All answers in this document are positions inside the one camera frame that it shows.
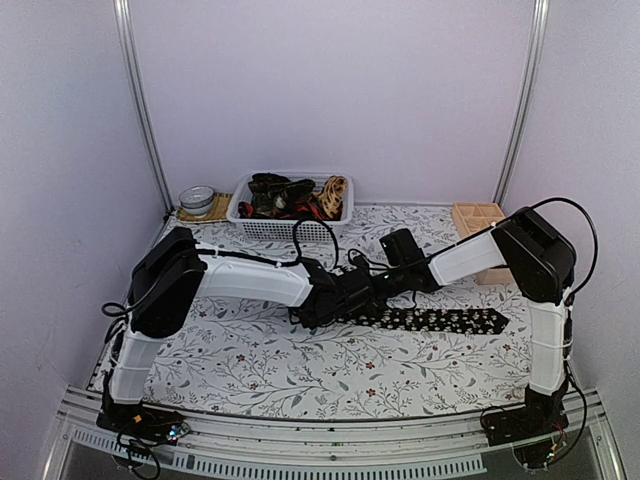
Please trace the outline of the black white floral tie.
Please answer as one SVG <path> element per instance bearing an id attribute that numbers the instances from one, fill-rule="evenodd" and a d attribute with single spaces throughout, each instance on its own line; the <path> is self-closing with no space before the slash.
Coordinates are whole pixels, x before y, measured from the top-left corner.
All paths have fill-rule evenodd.
<path id="1" fill-rule="evenodd" d="M 509 319 L 493 308 L 486 309 L 403 309 L 371 313 L 351 313 L 336 320 L 385 330 L 428 331 L 463 335 L 498 335 Z"/>

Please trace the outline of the white plastic basket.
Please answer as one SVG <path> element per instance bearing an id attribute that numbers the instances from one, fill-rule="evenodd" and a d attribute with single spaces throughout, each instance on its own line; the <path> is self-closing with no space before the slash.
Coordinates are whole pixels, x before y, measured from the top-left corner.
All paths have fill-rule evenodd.
<path id="1" fill-rule="evenodd" d="M 251 240 L 289 240 L 296 233 L 298 238 L 305 242 L 328 242 L 332 236 L 342 235 L 346 226 L 350 223 L 354 210 L 354 182 L 348 175 L 330 175 L 327 173 L 273 173 L 288 177 L 292 181 L 311 179 L 315 182 L 313 195 L 319 204 L 318 196 L 323 190 L 326 181 L 331 176 L 344 176 L 348 180 L 348 188 L 343 197 L 343 209 L 339 220 L 254 220 L 241 219 L 237 213 L 238 204 L 242 201 L 250 202 L 252 193 L 248 182 L 254 174 L 245 175 L 237 186 L 231 204 L 227 211 L 227 219 L 244 236 Z"/>

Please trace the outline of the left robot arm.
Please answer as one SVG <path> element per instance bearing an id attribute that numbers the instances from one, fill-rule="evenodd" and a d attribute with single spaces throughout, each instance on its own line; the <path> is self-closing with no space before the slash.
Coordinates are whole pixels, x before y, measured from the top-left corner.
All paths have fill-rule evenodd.
<path id="1" fill-rule="evenodd" d="M 200 297 L 239 298 L 288 308 L 304 327 L 324 326 L 371 304 L 372 276 L 362 269 L 341 275 L 302 253 L 276 260 L 225 251 L 174 228 L 134 268 L 127 304 L 107 302 L 115 344 L 105 376 L 99 426 L 141 433 L 178 423 L 181 415 L 147 409 L 144 383 L 162 343 L 178 333 Z"/>

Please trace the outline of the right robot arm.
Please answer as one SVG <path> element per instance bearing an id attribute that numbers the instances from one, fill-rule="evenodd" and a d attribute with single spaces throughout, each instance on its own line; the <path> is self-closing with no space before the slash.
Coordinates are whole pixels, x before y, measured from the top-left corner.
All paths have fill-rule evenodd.
<path id="1" fill-rule="evenodd" d="M 575 383 L 568 357 L 571 310 L 579 290 L 573 284 L 577 254 L 535 207 L 523 207 L 430 256 L 424 256 L 409 232 L 393 232 L 380 243 L 391 265 L 372 277 L 373 291 L 381 299 L 411 290 L 431 293 L 486 269 L 508 268 L 531 310 L 530 377 L 524 406 L 490 411 L 481 426 L 491 445 L 567 427 L 562 399 Z"/>

